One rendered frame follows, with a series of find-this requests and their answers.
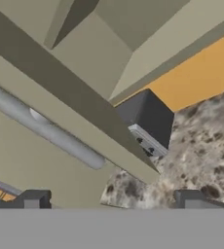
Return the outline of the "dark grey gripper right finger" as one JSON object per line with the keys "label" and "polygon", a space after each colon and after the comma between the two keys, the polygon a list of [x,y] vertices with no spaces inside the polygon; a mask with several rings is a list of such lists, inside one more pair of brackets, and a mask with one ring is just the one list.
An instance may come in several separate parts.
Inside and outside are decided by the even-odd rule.
{"label": "dark grey gripper right finger", "polygon": [[177,208],[212,209],[224,208],[224,202],[206,197],[198,190],[176,190],[174,193]]}

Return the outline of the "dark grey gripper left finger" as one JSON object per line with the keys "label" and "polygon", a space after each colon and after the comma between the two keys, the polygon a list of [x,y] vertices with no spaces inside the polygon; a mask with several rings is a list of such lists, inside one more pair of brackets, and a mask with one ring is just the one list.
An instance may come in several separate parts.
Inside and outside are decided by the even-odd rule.
{"label": "dark grey gripper left finger", "polygon": [[12,200],[1,200],[0,208],[12,209],[51,209],[52,192],[50,190],[26,190]]}

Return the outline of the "beige cabinet door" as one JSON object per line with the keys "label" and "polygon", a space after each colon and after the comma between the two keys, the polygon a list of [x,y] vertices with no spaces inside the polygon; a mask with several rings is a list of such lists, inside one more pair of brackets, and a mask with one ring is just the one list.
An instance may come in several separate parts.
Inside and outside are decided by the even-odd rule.
{"label": "beige cabinet door", "polygon": [[0,43],[0,87],[105,158],[92,169],[0,111],[1,182],[49,189],[59,207],[91,208],[116,167],[144,183],[158,179],[115,109],[38,43]]}

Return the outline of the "beige cabinet run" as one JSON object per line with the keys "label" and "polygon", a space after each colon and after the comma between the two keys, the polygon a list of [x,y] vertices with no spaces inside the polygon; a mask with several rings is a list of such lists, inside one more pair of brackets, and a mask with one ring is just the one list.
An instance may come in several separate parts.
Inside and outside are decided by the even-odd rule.
{"label": "beige cabinet run", "polygon": [[0,43],[38,43],[118,103],[224,39],[224,0],[0,0]]}

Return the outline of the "black box appliance, white panel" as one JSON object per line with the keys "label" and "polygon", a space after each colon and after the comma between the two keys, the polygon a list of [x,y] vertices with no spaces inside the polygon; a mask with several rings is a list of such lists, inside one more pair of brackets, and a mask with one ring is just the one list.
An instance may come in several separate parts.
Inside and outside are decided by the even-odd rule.
{"label": "black box appliance, white panel", "polygon": [[138,92],[115,109],[148,157],[168,153],[174,113],[152,90]]}

